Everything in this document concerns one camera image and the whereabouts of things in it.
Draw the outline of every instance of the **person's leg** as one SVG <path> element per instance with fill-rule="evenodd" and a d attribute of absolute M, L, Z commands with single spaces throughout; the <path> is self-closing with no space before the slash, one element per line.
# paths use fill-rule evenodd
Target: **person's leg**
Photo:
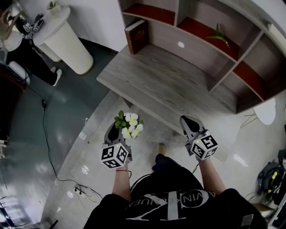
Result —
<path fill-rule="evenodd" d="M 16 50 L 8 53 L 8 62 L 12 60 L 50 85 L 54 85 L 57 81 L 58 74 L 49 69 L 45 61 L 32 49 L 27 40 L 23 40 Z"/>
<path fill-rule="evenodd" d="M 152 167 L 152 170 L 154 172 L 164 172 L 164 171 L 169 171 L 169 170 L 173 170 L 175 168 L 181 167 L 173 159 L 164 156 L 165 146 L 163 144 L 158 145 L 157 152 L 158 154 L 155 159 L 156 164 Z"/>

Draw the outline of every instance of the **chair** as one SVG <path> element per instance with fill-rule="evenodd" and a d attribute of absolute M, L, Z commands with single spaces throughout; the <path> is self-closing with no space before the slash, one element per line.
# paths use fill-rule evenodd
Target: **chair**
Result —
<path fill-rule="evenodd" d="M 8 56 L 8 50 L 3 45 L 0 48 L 0 64 L 4 65 L 11 73 L 14 74 L 17 80 L 20 80 L 22 83 L 30 84 L 30 74 L 18 63 L 11 61 L 9 64 L 6 64 Z"/>

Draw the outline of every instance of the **white flower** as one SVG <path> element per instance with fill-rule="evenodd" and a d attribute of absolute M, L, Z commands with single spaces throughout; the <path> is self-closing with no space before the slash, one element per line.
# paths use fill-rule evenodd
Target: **white flower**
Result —
<path fill-rule="evenodd" d="M 135 130 L 132 131 L 131 137 L 136 138 L 136 136 L 143 130 L 143 125 L 139 124 Z"/>
<path fill-rule="evenodd" d="M 138 119 L 138 115 L 137 114 L 126 113 L 125 120 L 127 122 L 129 122 L 129 124 L 131 126 L 136 126 L 138 124 L 137 119 Z"/>
<path fill-rule="evenodd" d="M 126 127 L 122 129 L 121 133 L 125 139 L 131 138 L 130 131 Z"/>

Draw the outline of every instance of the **book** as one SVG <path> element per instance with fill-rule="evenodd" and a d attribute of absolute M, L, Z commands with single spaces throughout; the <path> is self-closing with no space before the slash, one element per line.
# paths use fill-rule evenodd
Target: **book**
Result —
<path fill-rule="evenodd" d="M 148 22 L 140 20 L 125 29 L 129 51 L 136 54 L 149 43 Z"/>

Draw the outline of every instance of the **foot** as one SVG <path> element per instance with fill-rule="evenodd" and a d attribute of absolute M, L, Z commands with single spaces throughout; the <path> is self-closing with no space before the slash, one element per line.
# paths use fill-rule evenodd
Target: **foot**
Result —
<path fill-rule="evenodd" d="M 166 146 L 165 146 L 165 144 L 159 143 L 157 145 L 157 154 L 163 154 L 163 155 L 166 154 Z"/>
<path fill-rule="evenodd" d="M 55 87 L 55 86 L 57 85 L 57 83 L 58 83 L 60 77 L 62 76 L 62 73 L 63 73 L 63 71 L 62 71 L 61 69 L 58 69 L 58 70 L 57 70 L 57 75 L 58 75 L 58 76 L 57 76 L 57 80 L 56 80 L 55 84 L 53 85 L 53 87 Z"/>
<path fill-rule="evenodd" d="M 52 67 L 52 68 L 50 69 L 50 71 L 51 71 L 52 73 L 55 73 L 56 70 L 57 70 L 57 69 L 56 69 L 55 67 Z"/>

